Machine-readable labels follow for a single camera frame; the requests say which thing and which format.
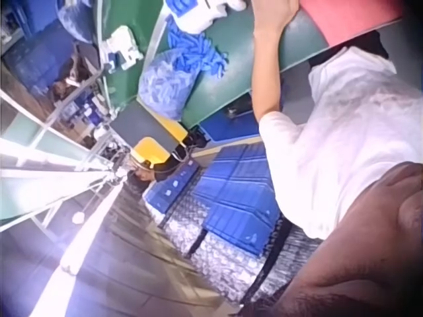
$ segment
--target blue bin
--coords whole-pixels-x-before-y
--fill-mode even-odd
[[[243,160],[251,159],[265,159],[266,158],[266,148],[264,143],[254,143],[246,146],[246,149],[242,155]]]
[[[238,165],[237,160],[218,160],[209,165],[204,176],[228,180]]]
[[[233,145],[231,147],[224,147],[217,156],[214,158],[214,161],[218,160],[240,160],[243,157],[247,145]]]
[[[206,205],[209,205],[210,202],[216,199],[225,184],[226,180],[224,179],[202,176],[196,187],[192,190],[192,195]]]
[[[258,135],[258,124],[252,111],[231,119],[224,108],[206,118],[200,126],[216,143],[242,140]]]
[[[226,205],[250,211],[271,229],[274,228],[280,216],[275,193],[266,184],[230,180],[220,191],[217,200]]]
[[[252,213],[222,203],[212,205],[203,227],[257,257],[273,230]]]
[[[146,202],[148,202],[152,207],[156,208],[160,213],[166,213],[171,207],[173,201],[170,201],[166,196],[162,194],[156,194],[145,197]]]
[[[181,168],[177,172],[177,177],[181,180],[189,181],[191,177],[196,173],[197,169],[200,166],[195,160],[189,160],[184,166],[181,166]]]
[[[243,159],[234,169],[231,180],[264,183],[273,187],[267,158]]]
[[[197,162],[189,160],[171,177],[154,184],[145,195],[146,202],[159,212],[166,213],[196,173],[198,167]]]

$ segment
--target factory floor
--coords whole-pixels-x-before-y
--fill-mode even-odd
[[[422,47],[419,41],[413,38],[410,29],[410,21],[404,20],[385,26],[379,32],[399,77],[416,88],[422,88]],[[314,107],[308,73],[308,63],[301,63],[283,74],[286,84],[284,113],[296,124],[307,122]],[[236,144],[259,141],[260,137],[252,137]],[[193,157],[201,166],[206,167],[223,146],[234,144],[212,141],[206,149],[194,153]],[[197,238],[207,215],[207,209],[191,195],[199,177],[200,173],[173,205],[169,211],[172,216],[164,226],[168,238],[182,254],[187,253]],[[153,216],[157,224],[163,217],[164,215],[159,213]],[[275,266],[253,299],[270,295],[287,283],[319,244],[319,240],[311,240],[301,229],[293,227]],[[264,257],[257,259],[210,233],[192,256],[192,263],[196,269],[210,281],[214,289],[231,302],[240,301],[261,270],[264,261]]]
[[[200,179],[199,171],[184,193],[168,211],[171,217],[163,227],[169,240],[181,254],[186,254],[199,235],[207,208],[192,195],[192,189]],[[149,208],[154,221],[159,225],[165,216]],[[293,227],[278,260],[268,278],[262,284],[253,300],[263,295],[271,295],[287,283],[308,260],[320,244],[312,240],[297,227]],[[192,265],[210,285],[228,301],[238,303],[262,269],[266,258],[256,258],[209,233],[200,248],[192,256]]]

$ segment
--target pink cloth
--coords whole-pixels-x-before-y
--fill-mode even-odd
[[[401,0],[301,0],[325,36],[335,46],[403,15]]]

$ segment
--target white shirt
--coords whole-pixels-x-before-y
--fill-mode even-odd
[[[270,112],[260,135],[282,213],[325,239],[388,169],[423,161],[423,97],[390,61],[358,48],[314,67],[309,81],[316,106],[307,124]]]

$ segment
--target green workbench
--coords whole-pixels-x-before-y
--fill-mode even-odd
[[[145,53],[162,7],[161,1],[104,0],[102,10],[103,39],[120,25],[131,28],[140,50]],[[191,128],[250,89],[253,61],[253,14],[249,7],[216,20],[206,30],[207,37],[222,53],[228,53],[229,65],[222,79],[201,74],[184,109],[182,123]],[[166,50],[167,35],[158,52]],[[304,11],[287,27],[280,44],[280,68],[286,70],[328,48],[323,35]],[[110,102],[123,108],[137,95],[143,62],[127,71],[106,75]]]

